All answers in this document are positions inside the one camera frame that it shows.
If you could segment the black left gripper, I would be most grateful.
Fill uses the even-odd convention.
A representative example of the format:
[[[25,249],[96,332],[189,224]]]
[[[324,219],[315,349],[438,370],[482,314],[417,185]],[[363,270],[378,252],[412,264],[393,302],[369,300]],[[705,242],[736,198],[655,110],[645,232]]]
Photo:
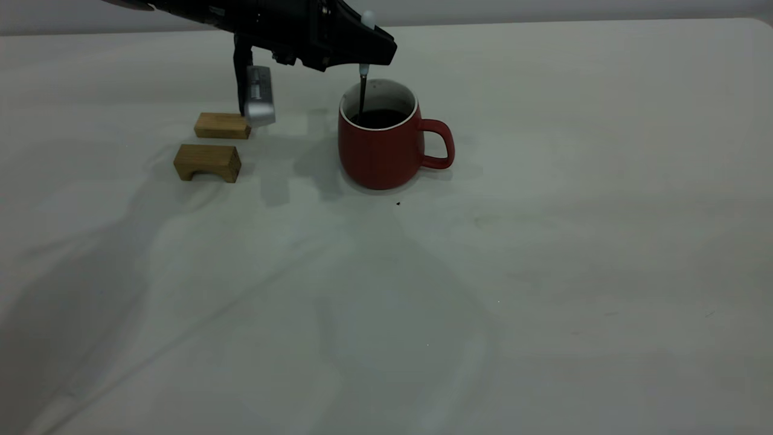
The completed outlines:
[[[377,19],[375,11],[357,11],[346,1],[240,1],[239,71],[253,63],[254,48],[272,52],[282,65],[300,60],[315,71],[390,65],[397,42]]]

